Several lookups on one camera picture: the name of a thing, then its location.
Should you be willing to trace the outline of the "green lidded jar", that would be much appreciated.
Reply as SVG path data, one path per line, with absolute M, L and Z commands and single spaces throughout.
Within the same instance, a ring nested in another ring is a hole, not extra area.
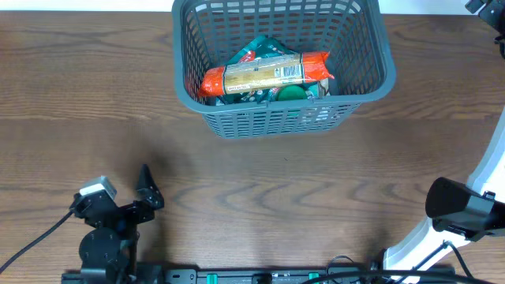
M 284 88 L 281 88 L 277 95 L 276 101 L 291 101 L 291 100 L 299 100 L 299 99 L 307 99 L 307 95 L 305 89 L 298 85 L 290 85 Z

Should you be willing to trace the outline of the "green coffee mix bag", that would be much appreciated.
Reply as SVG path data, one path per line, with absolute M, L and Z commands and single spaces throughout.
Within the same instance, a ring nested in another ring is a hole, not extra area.
M 268 38 L 264 35 L 256 37 L 253 41 L 243 47 L 226 64 L 239 62 L 249 62 L 260 58 L 273 58 L 286 54 L 296 54 L 296 51 L 283 46 L 279 41 Z M 305 89 L 307 99 L 318 99 L 318 83 L 298 85 Z M 218 96 L 209 99 L 212 106 L 224 106 L 238 103 L 266 103 L 276 101 L 276 95 L 281 88 L 268 88 L 246 93 Z

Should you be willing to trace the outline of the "red and gold pasta packet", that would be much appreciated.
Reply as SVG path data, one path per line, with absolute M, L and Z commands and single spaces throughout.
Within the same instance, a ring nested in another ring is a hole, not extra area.
M 313 51 L 253 59 L 209 69 L 204 75 L 198 96 L 233 95 L 332 79 L 334 76 L 326 67 L 328 57 L 326 51 Z

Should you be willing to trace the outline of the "white brown snack bag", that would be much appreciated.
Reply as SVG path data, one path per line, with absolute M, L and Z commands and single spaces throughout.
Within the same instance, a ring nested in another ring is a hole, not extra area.
M 319 98 L 323 98 L 324 96 L 329 95 L 329 80 L 327 78 L 319 81 L 317 86 L 318 86 L 318 97 Z

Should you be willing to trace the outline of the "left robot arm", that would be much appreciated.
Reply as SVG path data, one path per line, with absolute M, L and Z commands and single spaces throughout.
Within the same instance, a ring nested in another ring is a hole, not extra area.
M 79 190 L 69 210 L 93 230 L 81 241 L 82 261 L 77 280 L 82 283 L 160 283 L 161 267 L 139 265 L 137 244 L 141 223 L 155 218 L 164 208 L 164 198 L 154 182 L 148 165 L 140 168 L 136 186 L 138 200 L 118 206 L 117 190 L 101 176 Z

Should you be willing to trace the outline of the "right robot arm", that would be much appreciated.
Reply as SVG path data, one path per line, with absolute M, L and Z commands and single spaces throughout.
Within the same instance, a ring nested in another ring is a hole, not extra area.
M 449 283 L 434 275 L 432 267 L 453 252 L 469 280 L 474 277 L 458 248 L 481 238 L 504 235 L 504 116 L 501 115 L 488 148 L 465 184 L 445 177 L 431 185 L 426 216 L 397 245 L 384 251 L 379 271 L 385 283 Z

